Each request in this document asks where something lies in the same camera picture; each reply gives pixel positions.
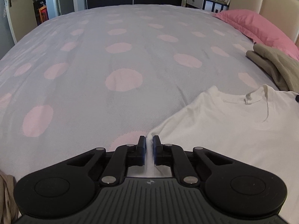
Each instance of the orange chair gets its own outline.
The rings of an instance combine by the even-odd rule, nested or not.
[[[49,20],[47,6],[43,6],[43,7],[39,8],[38,10],[39,10],[39,17],[40,17],[41,23]]]

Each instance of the ribbed black surface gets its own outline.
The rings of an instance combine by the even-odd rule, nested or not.
[[[238,220],[214,210],[195,188],[176,179],[126,178],[117,187],[104,188],[81,212],[56,220],[23,216],[17,224],[286,224],[278,216]]]

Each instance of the beige door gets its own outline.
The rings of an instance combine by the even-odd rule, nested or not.
[[[8,23],[15,44],[37,27],[32,0],[5,0]]]

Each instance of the nightstand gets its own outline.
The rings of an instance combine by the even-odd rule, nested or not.
[[[186,6],[199,8],[214,13],[219,13],[222,10],[228,10],[228,5],[216,0],[187,0]]]

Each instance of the circular cap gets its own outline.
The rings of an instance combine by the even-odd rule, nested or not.
[[[116,181],[116,178],[113,176],[105,176],[102,178],[102,182],[105,184],[113,184]]]
[[[35,191],[43,197],[58,197],[70,188],[70,183],[62,178],[48,178],[35,185]]]
[[[240,194],[257,195],[265,190],[266,185],[256,177],[239,176],[231,181],[231,187]]]
[[[198,182],[198,178],[193,176],[184,177],[183,181],[187,184],[196,184]]]

